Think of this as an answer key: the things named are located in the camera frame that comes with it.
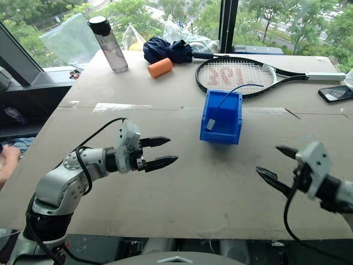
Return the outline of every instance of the person's arm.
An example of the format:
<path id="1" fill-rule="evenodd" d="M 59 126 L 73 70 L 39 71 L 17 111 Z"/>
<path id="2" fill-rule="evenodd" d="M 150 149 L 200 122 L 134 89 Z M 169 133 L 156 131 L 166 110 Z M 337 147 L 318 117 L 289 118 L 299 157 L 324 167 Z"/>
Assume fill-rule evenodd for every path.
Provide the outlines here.
<path id="1" fill-rule="evenodd" d="M 21 151 L 13 146 L 5 146 L 1 155 L 5 158 L 5 163 L 0 169 L 0 189 L 15 170 Z"/>

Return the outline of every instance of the smartphone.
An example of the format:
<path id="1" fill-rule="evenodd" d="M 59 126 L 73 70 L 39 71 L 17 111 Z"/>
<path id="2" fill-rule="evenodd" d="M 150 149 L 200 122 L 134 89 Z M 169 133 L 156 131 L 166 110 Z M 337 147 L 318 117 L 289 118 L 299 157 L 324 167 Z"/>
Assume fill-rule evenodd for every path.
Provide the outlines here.
<path id="1" fill-rule="evenodd" d="M 318 94 L 328 103 L 353 99 L 353 91 L 348 86 L 322 88 Z"/>

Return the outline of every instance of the human hand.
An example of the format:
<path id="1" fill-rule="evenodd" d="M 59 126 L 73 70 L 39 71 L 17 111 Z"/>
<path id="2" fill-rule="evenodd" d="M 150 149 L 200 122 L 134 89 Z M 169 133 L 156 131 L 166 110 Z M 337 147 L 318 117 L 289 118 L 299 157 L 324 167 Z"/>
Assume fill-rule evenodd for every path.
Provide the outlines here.
<path id="1" fill-rule="evenodd" d="M 6 161 L 11 161 L 11 160 L 17 161 L 21 155 L 21 151 L 14 146 L 6 145 L 2 150 L 1 155 L 4 156 Z"/>

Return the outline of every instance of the table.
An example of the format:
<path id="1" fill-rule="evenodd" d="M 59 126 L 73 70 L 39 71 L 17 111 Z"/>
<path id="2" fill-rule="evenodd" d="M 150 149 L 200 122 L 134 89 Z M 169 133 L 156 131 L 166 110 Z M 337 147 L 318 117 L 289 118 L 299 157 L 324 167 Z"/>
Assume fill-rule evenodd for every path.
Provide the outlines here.
<path id="1" fill-rule="evenodd" d="M 335 71 L 324 57 L 249 57 L 278 67 L 288 64 L 293 71 Z M 323 141 L 333 160 L 331 174 L 353 181 L 351 104 L 327 105 L 317 95 L 318 88 L 331 84 L 291 83 L 244 101 L 240 143 L 226 146 L 199 140 L 205 95 L 194 81 L 196 63 L 177 65 L 173 72 L 152 79 L 140 52 L 128 52 L 126 59 L 129 72 L 117 75 L 98 52 L 70 89 L 1 191 L 0 227 L 23 228 L 25 209 L 39 179 L 118 116 L 138 124 L 142 137 L 172 139 L 161 147 L 146 148 L 147 160 L 164 155 L 179 159 L 158 171 L 112 173 L 94 182 L 75 211 L 70 233 L 289 239 L 282 222 L 285 197 L 255 171 L 255 165 L 264 166 L 291 184 L 296 163 L 276 151 L 279 144 L 301 147 Z M 108 127 L 88 145 L 114 145 L 118 128 Z M 340 215 L 322 210 L 303 194 L 295 197 L 289 220 L 302 239 L 351 237 Z"/>

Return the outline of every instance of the blue plastic bin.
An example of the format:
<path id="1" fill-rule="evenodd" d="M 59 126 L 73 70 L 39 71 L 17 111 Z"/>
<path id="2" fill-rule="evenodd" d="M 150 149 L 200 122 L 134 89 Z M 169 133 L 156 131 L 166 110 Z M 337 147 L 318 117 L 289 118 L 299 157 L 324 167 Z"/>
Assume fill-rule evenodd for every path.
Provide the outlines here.
<path id="1" fill-rule="evenodd" d="M 202 114 L 200 140 L 220 142 L 224 144 L 239 143 L 240 130 L 242 128 L 242 94 L 233 92 L 222 103 L 221 100 L 227 92 L 208 90 Z M 206 129 L 209 119 L 215 119 L 216 123 L 212 131 Z"/>

